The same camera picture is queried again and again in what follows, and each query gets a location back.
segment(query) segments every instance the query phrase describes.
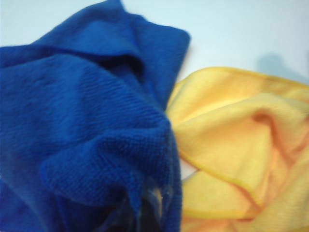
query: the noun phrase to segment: cloth fold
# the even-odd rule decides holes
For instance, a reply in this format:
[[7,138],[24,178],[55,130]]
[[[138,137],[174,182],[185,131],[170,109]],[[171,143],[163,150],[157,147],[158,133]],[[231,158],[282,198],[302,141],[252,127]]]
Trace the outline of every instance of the cloth fold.
[[183,232],[309,229],[309,86],[225,67],[176,84],[167,115],[180,156]]
[[164,114],[189,43],[107,0],[1,55],[0,230],[89,232],[145,178],[179,229],[179,160]]

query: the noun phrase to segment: terry texture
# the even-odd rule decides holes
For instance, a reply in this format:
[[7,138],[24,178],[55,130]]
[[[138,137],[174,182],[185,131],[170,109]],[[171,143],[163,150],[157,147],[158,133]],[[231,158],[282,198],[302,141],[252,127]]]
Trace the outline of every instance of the terry texture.
[[137,213],[151,177],[163,231],[178,231],[179,160],[164,110],[188,43],[108,0],[30,45],[1,48],[0,230],[92,231],[125,196]]
[[309,86],[206,68],[169,100],[183,182],[182,232],[309,231]]

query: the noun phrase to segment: fabric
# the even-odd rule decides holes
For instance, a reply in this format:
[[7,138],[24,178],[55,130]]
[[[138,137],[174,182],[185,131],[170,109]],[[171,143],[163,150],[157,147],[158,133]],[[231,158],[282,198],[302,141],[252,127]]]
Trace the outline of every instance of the fabric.
[[169,100],[182,159],[182,232],[309,231],[309,86],[206,68]]
[[1,48],[0,231],[91,232],[125,197],[137,215],[146,178],[161,189],[162,230],[178,231],[164,110],[188,43],[108,0]]

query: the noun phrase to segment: towel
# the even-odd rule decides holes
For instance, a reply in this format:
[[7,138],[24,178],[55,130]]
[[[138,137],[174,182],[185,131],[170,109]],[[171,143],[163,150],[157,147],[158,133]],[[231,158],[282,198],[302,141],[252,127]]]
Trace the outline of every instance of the towel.
[[206,68],[176,85],[167,114],[197,169],[182,232],[309,231],[309,86]]
[[0,231],[94,231],[125,198],[138,215],[149,178],[162,231],[178,231],[179,159],[164,110],[188,43],[107,0],[1,48]]

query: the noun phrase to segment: microfiber cloth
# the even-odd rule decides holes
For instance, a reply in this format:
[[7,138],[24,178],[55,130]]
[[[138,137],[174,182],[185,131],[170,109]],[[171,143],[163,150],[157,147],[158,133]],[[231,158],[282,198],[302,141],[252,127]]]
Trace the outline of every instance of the microfiber cloth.
[[309,86],[227,67],[176,84],[182,232],[309,231]]
[[189,35],[108,0],[1,55],[0,231],[91,232],[144,182],[179,231],[179,159],[164,110]]

